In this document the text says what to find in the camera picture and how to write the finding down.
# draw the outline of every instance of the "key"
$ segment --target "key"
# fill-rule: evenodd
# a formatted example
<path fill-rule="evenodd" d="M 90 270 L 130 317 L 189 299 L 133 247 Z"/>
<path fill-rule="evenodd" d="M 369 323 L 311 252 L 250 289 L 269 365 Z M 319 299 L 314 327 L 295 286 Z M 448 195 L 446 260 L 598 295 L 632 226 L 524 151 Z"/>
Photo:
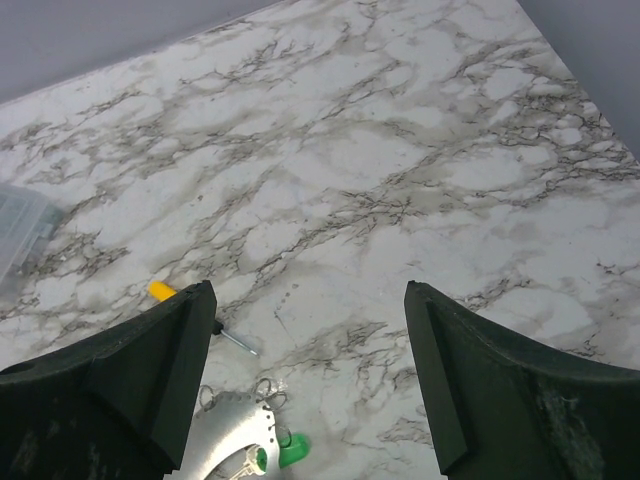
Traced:
<path fill-rule="evenodd" d="M 249 447 L 246 458 L 240 470 L 238 470 L 229 480 L 240 480 L 249 475 L 264 475 L 262 469 L 258 466 L 258 450 L 260 447 L 253 445 Z"/>

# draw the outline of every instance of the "marble countertop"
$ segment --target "marble countertop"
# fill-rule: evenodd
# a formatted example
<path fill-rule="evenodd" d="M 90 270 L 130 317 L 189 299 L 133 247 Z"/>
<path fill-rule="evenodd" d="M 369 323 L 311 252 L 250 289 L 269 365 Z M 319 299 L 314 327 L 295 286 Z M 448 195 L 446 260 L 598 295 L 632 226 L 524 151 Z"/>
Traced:
<path fill-rule="evenodd" d="M 441 478 L 409 280 L 640 366 L 640 170 L 515 0 L 278 4 L 1 106 L 0 179 L 69 212 L 0 368 L 210 279 L 262 356 L 203 383 L 280 382 L 292 478 Z"/>

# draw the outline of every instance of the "green plastic tag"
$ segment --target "green plastic tag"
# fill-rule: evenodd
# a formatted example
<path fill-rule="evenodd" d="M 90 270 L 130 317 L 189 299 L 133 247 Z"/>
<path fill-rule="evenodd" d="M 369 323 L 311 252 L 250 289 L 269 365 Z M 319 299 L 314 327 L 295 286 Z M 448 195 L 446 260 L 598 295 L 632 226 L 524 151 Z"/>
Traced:
<path fill-rule="evenodd" d="M 291 435 L 291 443 L 289 443 L 288 438 L 285 438 L 284 440 L 279 440 L 278 444 L 280 445 L 279 463 L 281 469 L 299 462 L 309 455 L 309 450 L 311 450 L 309 439 L 302 433 Z M 262 448 L 258 450 L 258 466 L 263 472 L 267 470 L 267 454 Z"/>

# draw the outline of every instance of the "screwdriver shaft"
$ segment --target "screwdriver shaft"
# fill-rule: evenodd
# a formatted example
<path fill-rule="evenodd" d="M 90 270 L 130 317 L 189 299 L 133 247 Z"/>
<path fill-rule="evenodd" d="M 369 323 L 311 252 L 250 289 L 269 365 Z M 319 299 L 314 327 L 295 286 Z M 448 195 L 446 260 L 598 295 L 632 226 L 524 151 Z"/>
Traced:
<path fill-rule="evenodd" d="M 253 348 L 249 347 L 249 345 L 247 345 L 244 342 L 241 342 L 240 340 L 238 340 L 236 337 L 234 337 L 233 335 L 229 335 L 227 332 L 225 332 L 224 330 L 220 331 L 220 333 L 222 335 L 224 335 L 226 338 L 228 338 L 229 340 L 231 340 L 233 343 L 235 343 L 236 345 L 244 348 L 247 352 L 254 354 L 256 357 L 259 357 L 260 355 L 258 355 L 258 352 L 256 352 Z"/>

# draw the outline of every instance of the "screwdriver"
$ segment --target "screwdriver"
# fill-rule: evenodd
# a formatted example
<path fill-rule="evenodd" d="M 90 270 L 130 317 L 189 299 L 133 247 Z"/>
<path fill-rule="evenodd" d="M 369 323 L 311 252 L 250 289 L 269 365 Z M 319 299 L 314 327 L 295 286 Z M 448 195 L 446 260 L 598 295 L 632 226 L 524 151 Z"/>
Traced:
<path fill-rule="evenodd" d="M 173 297 L 176 294 L 176 291 L 166 283 L 151 282 L 151 285 L 149 285 L 149 293 L 156 300 L 164 302 L 167 298 Z M 225 332 L 224 325 L 220 323 L 218 320 L 216 320 L 215 318 L 213 319 L 213 334 L 222 335 L 223 337 L 226 337 L 229 340 L 231 340 L 236 345 L 244 348 L 247 352 L 252 353 L 256 357 L 259 357 L 258 352 L 256 352 L 253 348 L 249 347 L 249 345 L 238 340 L 233 335 Z"/>

